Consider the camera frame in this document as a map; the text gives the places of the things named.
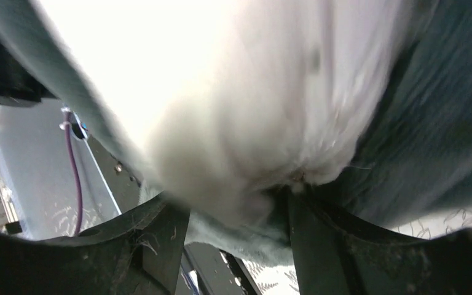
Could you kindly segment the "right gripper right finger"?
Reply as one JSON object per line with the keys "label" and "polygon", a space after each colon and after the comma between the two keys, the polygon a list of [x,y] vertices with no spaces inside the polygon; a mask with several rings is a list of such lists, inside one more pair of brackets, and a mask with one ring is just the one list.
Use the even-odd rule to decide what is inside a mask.
{"label": "right gripper right finger", "polygon": [[314,194],[288,199],[299,292],[472,295],[472,228],[431,240],[368,223]]}

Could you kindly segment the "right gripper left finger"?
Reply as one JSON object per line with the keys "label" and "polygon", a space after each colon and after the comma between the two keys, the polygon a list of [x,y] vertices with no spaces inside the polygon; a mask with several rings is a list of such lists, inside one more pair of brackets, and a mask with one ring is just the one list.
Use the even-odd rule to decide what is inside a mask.
{"label": "right gripper left finger", "polygon": [[0,234],[0,294],[173,294],[188,222],[156,197],[76,237]]}

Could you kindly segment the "grey plush pillowcase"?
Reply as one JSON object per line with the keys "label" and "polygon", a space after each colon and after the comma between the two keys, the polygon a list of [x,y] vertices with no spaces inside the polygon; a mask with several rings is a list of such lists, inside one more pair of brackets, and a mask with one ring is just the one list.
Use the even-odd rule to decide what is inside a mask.
{"label": "grey plush pillowcase", "polygon": [[[26,70],[74,112],[100,119],[98,105],[33,6],[0,1],[0,41]],[[314,191],[355,216],[392,229],[423,216],[472,206],[472,1],[417,1],[412,29],[395,59],[371,123],[349,166],[328,183],[263,190],[273,207],[255,224],[228,226],[179,203],[124,158],[106,127],[90,131],[142,182],[140,202],[163,192],[190,210],[185,244],[204,243],[266,266],[288,266],[288,188]]]}

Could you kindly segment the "white pillow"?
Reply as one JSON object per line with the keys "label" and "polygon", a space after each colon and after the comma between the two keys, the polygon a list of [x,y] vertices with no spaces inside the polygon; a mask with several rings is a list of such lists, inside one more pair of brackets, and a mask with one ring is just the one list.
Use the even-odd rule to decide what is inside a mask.
{"label": "white pillow", "polygon": [[228,226],[263,190],[335,180],[371,123],[417,1],[34,1],[122,158]]}

